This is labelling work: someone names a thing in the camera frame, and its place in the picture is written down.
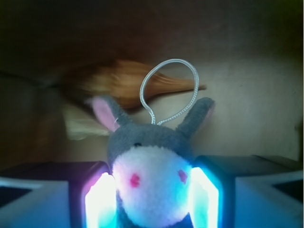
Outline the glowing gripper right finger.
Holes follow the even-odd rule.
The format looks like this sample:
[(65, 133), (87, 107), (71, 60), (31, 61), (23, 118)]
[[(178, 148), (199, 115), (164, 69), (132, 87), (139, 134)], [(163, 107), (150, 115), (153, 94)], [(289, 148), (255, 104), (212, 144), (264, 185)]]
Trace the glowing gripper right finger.
[(303, 165), (281, 156), (196, 158), (190, 217), (196, 228), (301, 228)]

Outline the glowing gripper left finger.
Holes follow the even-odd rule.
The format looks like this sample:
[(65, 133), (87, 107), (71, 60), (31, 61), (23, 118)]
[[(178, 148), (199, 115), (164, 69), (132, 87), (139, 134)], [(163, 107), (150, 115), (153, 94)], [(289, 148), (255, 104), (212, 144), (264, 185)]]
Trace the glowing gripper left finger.
[(25, 163), (0, 172), (3, 228), (113, 228), (115, 183), (103, 161)]

